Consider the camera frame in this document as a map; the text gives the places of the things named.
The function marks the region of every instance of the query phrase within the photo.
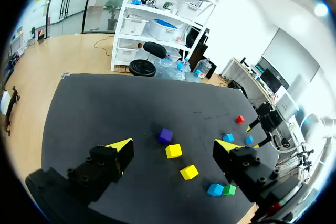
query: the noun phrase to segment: blue cube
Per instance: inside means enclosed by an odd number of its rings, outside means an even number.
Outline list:
[[[248,137],[245,138],[245,143],[246,144],[251,144],[253,142],[254,142],[254,139],[253,139],[252,136],[248,136]]]
[[[172,140],[172,137],[173,137],[173,132],[170,130],[167,130],[166,128],[163,128],[159,135],[158,141],[162,144],[169,144]]]
[[[208,189],[208,194],[212,196],[221,196],[224,190],[224,186],[220,184],[212,184]]]
[[[229,133],[229,134],[223,136],[222,140],[225,141],[225,142],[231,143],[235,140],[235,137],[231,133]]]

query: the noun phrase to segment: cube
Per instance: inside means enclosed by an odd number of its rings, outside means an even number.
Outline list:
[[[169,144],[172,140],[172,137],[173,137],[173,132],[170,130],[167,130],[166,128],[163,128],[159,135],[158,141],[162,144]]]
[[[167,158],[175,158],[182,156],[181,146],[179,144],[171,144],[166,148]]]
[[[208,194],[212,196],[221,196],[224,190],[224,186],[220,184],[212,184],[208,189]]]
[[[236,118],[236,122],[239,123],[239,124],[244,123],[245,118],[242,115],[240,115],[239,117]]]
[[[186,168],[180,170],[180,173],[182,174],[185,180],[192,179],[198,175],[198,171],[195,165],[187,166]]]
[[[225,142],[231,143],[235,140],[235,137],[231,133],[229,133],[229,134],[223,136],[222,139]]]
[[[252,136],[248,136],[248,137],[245,138],[245,143],[246,144],[251,144],[253,142],[254,142],[254,139],[253,139]]]
[[[234,195],[236,193],[236,187],[233,185],[224,186],[223,195]]]

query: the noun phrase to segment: green cube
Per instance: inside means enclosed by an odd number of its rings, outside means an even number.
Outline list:
[[[236,187],[233,185],[224,186],[223,195],[234,195],[236,193]]]

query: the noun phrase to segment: wooden floor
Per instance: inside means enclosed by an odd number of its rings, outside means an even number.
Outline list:
[[[15,65],[6,89],[12,93],[15,85],[20,101],[11,115],[11,136],[5,137],[5,146],[18,178],[23,182],[27,175],[41,168],[43,129],[51,100],[61,75],[70,73],[120,74],[110,71],[113,35],[63,35],[31,45]],[[205,83],[225,85],[217,75]],[[249,223],[256,206],[239,222]]]

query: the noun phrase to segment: red cube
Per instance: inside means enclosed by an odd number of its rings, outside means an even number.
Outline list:
[[[244,121],[245,121],[245,118],[242,115],[236,118],[237,123],[244,123]]]

